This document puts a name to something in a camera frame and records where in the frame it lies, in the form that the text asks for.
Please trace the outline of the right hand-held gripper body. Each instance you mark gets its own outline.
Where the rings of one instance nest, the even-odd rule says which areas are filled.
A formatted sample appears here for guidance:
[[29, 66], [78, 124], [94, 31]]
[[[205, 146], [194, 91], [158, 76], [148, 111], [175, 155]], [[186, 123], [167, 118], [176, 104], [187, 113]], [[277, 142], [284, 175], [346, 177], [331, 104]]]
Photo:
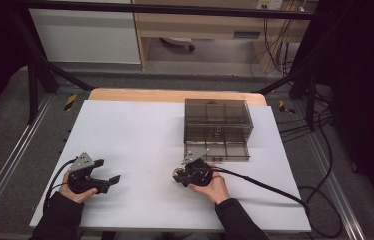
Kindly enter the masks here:
[[212, 168], [203, 160], [207, 153], [208, 149], [189, 152], [187, 154], [182, 161], [182, 165], [184, 166], [182, 180], [198, 186], [207, 186], [211, 182], [213, 175]]

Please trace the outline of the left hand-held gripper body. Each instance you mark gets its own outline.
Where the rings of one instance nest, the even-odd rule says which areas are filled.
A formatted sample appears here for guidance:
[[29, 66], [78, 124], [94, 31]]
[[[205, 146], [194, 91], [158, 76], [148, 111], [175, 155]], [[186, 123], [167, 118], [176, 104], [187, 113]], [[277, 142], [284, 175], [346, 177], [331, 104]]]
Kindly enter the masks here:
[[108, 180], [95, 179], [91, 176], [96, 168], [94, 161], [86, 152], [77, 156], [74, 163], [68, 169], [67, 184], [74, 193], [82, 193], [96, 188], [97, 193], [107, 193], [110, 187]]

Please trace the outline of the smoky transparent jewelry box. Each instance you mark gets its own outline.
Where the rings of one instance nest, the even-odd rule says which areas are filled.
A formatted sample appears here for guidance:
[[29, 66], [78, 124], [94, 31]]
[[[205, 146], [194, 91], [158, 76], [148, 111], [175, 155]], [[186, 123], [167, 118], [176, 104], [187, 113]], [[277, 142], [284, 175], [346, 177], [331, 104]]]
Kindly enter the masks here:
[[185, 100], [185, 143], [245, 144], [253, 128], [245, 100]]

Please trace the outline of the person's left hand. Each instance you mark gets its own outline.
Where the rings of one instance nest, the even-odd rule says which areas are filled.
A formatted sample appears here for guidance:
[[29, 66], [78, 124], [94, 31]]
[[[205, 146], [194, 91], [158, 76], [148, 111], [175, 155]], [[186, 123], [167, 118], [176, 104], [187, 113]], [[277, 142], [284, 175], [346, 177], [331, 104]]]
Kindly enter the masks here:
[[67, 183], [63, 183], [59, 188], [59, 193], [76, 203], [83, 203], [85, 200], [95, 195], [97, 193], [97, 189], [92, 188], [82, 193], [74, 193], [68, 187]]

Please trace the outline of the person's right hand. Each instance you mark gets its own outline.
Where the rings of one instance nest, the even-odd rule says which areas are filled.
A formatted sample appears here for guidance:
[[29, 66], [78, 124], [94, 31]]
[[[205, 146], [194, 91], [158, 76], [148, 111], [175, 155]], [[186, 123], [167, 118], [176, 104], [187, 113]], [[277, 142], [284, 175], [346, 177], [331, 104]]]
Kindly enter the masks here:
[[204, 195], [211, 203], [216, 205], [230, 198], [225, 179], [217, 172], [213, 173], [211, 182], [207, 186], [189, 184], [188, 188]]

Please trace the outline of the black metal stand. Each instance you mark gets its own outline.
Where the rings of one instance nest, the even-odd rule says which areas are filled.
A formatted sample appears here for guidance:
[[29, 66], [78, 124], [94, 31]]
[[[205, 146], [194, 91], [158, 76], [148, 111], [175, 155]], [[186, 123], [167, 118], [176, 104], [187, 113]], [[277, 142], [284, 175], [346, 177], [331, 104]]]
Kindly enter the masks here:
[[38, 42], [27, 27], [20, 10], [9, 10], [8, 15], [12, 25], [15, 27], [15, 34], [21, 37], [21, 40], [18, 40], [17, 43], [27, 60], [30, 106], [29, 124], [33, 123], [39, 115], [38, 84], [41, 84], [48, 93], [56, 93], [59, 90], [59, 85], [54, 77], [55, 74], [82, 90], [94, 90], [93, 86], [70, 75], [47, 59], [46, 54], [40, 49]]
[[293, 87], [289, 92], [291, 99], [298, 99], [303, 95], [307, 95], [306, 111], [305, 111], [305, 123], [311, 131], [315, 130], [313, 117], [314, 117], [314, 106], [315, 106], [315, 93], [316, 93], [316, 70], [311, 63], [302, 63], [287, 76], [280, 80], [257, 90], [257, 94], [266, 95], [273, 90], [293, 81]]

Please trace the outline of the white cabinet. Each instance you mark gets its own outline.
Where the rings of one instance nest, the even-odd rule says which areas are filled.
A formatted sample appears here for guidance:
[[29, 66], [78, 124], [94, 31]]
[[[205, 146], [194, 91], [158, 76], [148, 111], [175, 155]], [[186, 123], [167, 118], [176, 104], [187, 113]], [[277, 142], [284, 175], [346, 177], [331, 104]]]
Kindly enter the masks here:
[[50, 61], [140, 63], [132, 14], [40, 9], [30, 13]]

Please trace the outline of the office chair base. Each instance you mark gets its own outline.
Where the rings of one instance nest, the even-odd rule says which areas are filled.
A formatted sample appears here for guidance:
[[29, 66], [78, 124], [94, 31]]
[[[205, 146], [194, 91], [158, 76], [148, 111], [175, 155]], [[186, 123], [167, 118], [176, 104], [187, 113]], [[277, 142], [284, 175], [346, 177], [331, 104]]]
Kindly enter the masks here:
[[187, 47], [190, 52], [195, 50], [190, 38], [163, 38], [163, 41], [172, 45]]

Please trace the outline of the wooden desk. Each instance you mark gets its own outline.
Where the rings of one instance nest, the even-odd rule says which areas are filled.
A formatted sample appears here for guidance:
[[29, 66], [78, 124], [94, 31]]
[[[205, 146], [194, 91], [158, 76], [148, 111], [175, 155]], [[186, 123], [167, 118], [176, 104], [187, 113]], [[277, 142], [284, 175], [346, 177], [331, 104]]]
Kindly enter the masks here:
[[[258, 0], [131, 0], [133, 4], [257, 9]], [[283, 0], [279, 10], [314, 10], [311, 0]], [[300, 43], [308, 29], [307, 20], [254, 19], [244, 17], [136, 13], [134, 15], [141, 61], [147, 59], [145, 41], [152, 38], [239, 39], [252, 43], [260, 69], [275, 69], [276, 55], [284, 43]]]

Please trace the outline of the black metal crossbar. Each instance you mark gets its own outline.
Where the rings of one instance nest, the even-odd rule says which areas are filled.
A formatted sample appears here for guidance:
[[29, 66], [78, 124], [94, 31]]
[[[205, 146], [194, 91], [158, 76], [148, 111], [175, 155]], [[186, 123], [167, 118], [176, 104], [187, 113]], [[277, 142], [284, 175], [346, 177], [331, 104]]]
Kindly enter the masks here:
[[248, 10], [218, 7], [122, 4], [51, 0], [10, 0], [10, 2], [21, 7], [48, 10], [197, 15], [293, 20], [312, 20], [317, 17], [317, 14], [312, 12], [292, 12], [280, 10]]

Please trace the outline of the aluminium rail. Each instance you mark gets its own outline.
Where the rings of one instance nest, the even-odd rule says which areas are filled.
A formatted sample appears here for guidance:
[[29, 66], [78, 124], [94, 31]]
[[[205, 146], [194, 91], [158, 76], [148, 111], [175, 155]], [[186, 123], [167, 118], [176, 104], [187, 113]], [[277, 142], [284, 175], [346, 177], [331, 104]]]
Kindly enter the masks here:
[[327, 177], [325, 185], [341, 217], [343, 227], [349, 239], [365, 240], [365, 234], [358, 219], [340, 185], [339, 179], [334, 174], [334, 158], [330, 143], [325, 138], [320, 139], [316, 132], [311, 132], [308, 138], [315, 160], [322, 174]]
[[0, 170], [0, 196], [4, 191], [9, 179], [11, 178], [13, 172], [15, 171], [17, 165], [19, 164], [22, 156], [25, 153], [25, 150], [29, 146], [31, 139], [35, 135], [38, 127], [40, 126], [45, 114], [47, 113], [50, 102], [53, 99], [53, 95], [47, 95], [42, 101], [38, 108], [38, 115], [34, 120], [28, 124], [21, 137], [18, 139], [18, 142], [12, 149], [12, 152], [7, 157], [6, 162]]

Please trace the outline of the white wall socket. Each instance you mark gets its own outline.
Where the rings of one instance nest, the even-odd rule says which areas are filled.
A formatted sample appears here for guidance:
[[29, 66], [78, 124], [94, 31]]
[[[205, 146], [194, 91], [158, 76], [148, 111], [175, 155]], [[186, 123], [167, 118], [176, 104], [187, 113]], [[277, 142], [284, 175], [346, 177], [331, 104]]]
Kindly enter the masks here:
[[263, 10], [279, 10], [283, 0], [258, 0], [257, 9]]

